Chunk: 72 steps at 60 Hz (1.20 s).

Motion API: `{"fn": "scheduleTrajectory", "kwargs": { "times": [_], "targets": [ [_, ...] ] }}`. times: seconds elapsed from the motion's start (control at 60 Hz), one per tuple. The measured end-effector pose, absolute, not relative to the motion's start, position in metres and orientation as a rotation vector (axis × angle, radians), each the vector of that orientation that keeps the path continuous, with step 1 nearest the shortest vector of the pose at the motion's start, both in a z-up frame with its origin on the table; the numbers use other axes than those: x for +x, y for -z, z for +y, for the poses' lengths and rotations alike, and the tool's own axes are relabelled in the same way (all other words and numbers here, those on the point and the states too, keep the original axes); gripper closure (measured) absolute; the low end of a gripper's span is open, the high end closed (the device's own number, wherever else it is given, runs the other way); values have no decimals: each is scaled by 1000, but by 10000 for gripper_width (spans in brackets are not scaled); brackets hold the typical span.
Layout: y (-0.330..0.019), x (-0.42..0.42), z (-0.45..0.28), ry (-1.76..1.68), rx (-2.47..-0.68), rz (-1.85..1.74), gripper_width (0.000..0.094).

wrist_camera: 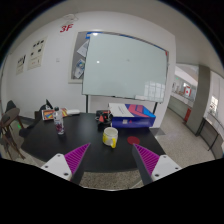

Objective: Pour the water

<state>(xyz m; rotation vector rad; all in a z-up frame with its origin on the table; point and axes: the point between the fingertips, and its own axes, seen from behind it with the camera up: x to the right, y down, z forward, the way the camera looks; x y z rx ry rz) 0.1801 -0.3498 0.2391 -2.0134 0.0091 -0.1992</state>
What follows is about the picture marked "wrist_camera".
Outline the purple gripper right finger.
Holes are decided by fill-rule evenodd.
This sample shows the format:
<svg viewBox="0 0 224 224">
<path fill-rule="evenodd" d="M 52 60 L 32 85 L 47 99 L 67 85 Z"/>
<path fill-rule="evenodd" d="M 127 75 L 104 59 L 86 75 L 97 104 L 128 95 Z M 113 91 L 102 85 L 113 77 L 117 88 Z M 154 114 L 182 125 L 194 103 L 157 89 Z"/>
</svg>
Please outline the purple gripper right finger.
<svg viewBox="0 0 224 224">
<path fill-rule="evenodd" d="M 181 170 L 168 155 L 158 155 L 138 144 L 133 145 L 132 154 L 144 185 Z"/>
</svg>

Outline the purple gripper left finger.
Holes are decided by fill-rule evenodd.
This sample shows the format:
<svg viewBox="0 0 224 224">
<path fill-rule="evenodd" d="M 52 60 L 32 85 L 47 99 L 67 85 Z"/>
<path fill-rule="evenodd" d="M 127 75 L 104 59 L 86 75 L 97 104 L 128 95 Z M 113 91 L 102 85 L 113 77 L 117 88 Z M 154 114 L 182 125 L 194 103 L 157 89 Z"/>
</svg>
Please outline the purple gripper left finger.
<svg viewBox="0 0 224 224">
<path fill-rule="evenodd" d="M 42 166 L 42 169 L 79 185 L 84 174 L 89 147 L 90 143 L 87 143 L 65 155 L 57 153 Z"/>
</svg>

